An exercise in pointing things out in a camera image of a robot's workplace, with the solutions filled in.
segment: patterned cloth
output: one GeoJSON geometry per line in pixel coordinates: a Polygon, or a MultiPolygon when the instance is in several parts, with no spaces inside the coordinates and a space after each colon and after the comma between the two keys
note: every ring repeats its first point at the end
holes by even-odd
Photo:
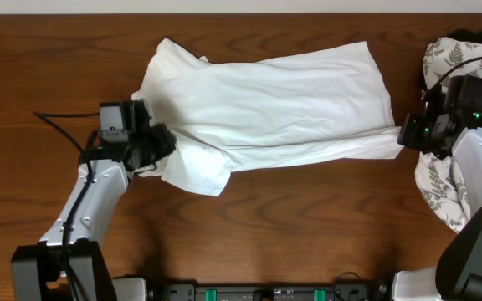
{"type": "MultiPolygon", "coordinates": [[[[482,56],[482,44],[440,38],[428,46],[423,57],[427,87],[430,89],[456,64],[479,56],[482,56]]],[[[455,70],[451,76],[466,74],[482,78],[482,60],[455,70]]],[[[442,82],[443,92],[447,91],[450,77],[442,82]]],[[[434,213],[459,232],[470,219],[470,209],[464,178],[455,160],[452,157],[440,160],[433,154],[420,154],[415,175],[416,185],[434,213]]]]}

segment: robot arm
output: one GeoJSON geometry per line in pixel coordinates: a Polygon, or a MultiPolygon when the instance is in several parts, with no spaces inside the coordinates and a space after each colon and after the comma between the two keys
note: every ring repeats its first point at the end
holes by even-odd
{"type": "Polygon", "coordinates": [[[409,115],[398,142],[438,158],[453,156],[466,185],[471,220],[438,266],[397,273],[394,301],[482,300],[482,79],[455,76],[426,99],[423,116],[409,115]]]}
{"type": "Polygon", "coordinates": [[[54,225],[38,244],[18,247],[13,255],[14,292],[18,301],[50,300],[46,283],[65,276],[65,271],[73,273],[79,300],[146,300],[144,279],[110,278],[100,246],[134,170],[171,154],[175,140],[165,125],[150,125],[150,116],[141,101],[101,104],[100,123],[101,130],[96,132],[100,144],[90,145],[79,158],[77,182],[54,225]],[[87,163],[92,176],[88,176],[87,163]],[[73,222],[69,225],[69,239],[63,243],[64,223],[75,206],[75,214],[70,217],[73,222]],[[65,267],[65,246],[70,269],[65,267]]]}

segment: wooden table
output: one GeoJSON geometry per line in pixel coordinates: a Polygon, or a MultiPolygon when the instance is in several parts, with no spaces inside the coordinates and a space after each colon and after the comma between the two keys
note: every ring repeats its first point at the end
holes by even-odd
{"type": "MultiPolygon", "coordinates": [[[[49,229],[74,186],[74,147],[32,111],[91,112],[130,98],[165,37],[213,63],[368,42],[397,124],[420,111],[427,45],[482,14],[0,16],[0,300],[10,258],[49,229]]],[[[79,141],[97,119],[59,122],[79,141]]],[[[220,197],[131,183],[103,247],[112,276],[200,283],[321,283],[345,271],[433,266],[453,239],[414,183],[418,153],[243,171],[220,197]]]]}

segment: white shirt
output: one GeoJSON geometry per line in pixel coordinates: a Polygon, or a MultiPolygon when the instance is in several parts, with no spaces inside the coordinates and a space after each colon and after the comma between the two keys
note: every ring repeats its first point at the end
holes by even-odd
{"type": "Polygon", "coordinates": [[[210,64],[165,39],[132,99],[177,138],[177,150],[141,175],[205,195],[218,196],[232,171],[393,159],[402,148],[366,43],[210,64]]]}

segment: white cloth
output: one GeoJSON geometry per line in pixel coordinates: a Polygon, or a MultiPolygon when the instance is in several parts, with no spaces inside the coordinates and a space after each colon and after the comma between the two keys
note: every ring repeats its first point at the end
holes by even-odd
{"type": "Polygon", "coordinates": [[[210,64],[163,40],[133,100],[177,138],[142,176],[218,196],[232,171],[393,159],[390,96],[366,43],[258,63],[210,64]]]}
{"type": "MultiPolygon", "coordinates": [[[[430,44],[423,58],[427,88],[456,64],[479,56],[482,56],[482,44],[458,42],[451,38],[440,38],[430,44]]],[[[451,77],[465,74],[482,78],[482,61],[455,70],[442,83],[442,91],[447,91],[451,77]]],[[[453,158],[439,160],[433,154],[420,155],[415,175],[416,185],[436,215],[454,231],[462,230],[470,219],[470,209],[464,178],[453,158]]]]}

